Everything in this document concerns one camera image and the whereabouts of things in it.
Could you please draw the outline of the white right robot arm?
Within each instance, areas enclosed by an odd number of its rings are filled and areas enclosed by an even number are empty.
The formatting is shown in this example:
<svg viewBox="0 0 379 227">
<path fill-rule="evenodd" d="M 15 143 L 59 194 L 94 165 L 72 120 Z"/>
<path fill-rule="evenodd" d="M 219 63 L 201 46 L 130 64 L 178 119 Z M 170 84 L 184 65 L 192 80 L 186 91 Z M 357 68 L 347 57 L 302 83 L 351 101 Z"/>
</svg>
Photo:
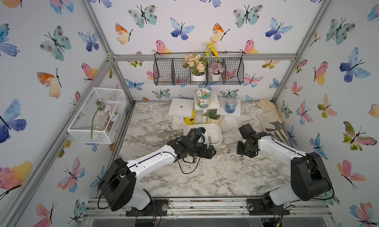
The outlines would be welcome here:
<svg viewBox="0 0 379 227">
<path fill-rule="evenodd" d="M 285 204 L 318 199 L 320 195 L 333 190 L 319 154 L 305 153 L 285 145 L 274 135 L 256 132 L 250 124 L 241 126 L 239 132 L 243 140 L 237 144 L 237 154 L 254 158 L 259 152 L 265 152 L 290 168 L 290 183 L 247 201 L 250 215 L 288 215 Z"/>
</svg>

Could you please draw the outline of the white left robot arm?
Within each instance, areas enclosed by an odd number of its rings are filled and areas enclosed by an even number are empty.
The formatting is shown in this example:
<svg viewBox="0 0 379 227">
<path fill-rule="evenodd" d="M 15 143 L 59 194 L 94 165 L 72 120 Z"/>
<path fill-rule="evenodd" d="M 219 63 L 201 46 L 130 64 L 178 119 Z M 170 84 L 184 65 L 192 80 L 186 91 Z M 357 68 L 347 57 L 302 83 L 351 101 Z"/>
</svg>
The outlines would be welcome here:
<svg viewBox="0 0 379 227">
<path fill-rule="evenodd" d="M 144 157 L 125 161 L 122 158 L 112 162 L 101 179 L 98 188 L 111 211 L 124 206 L 139 211 L 146 209 L 153 198 L 144 189 L 136 188 L 136 183 L 148 174 L 191 156 L 212 159 L 216 154 L 213 145 L 205 144 L 205 129 L 192 129 L 186 136 L 170 140 L 166 145 Z"/>
</svg>

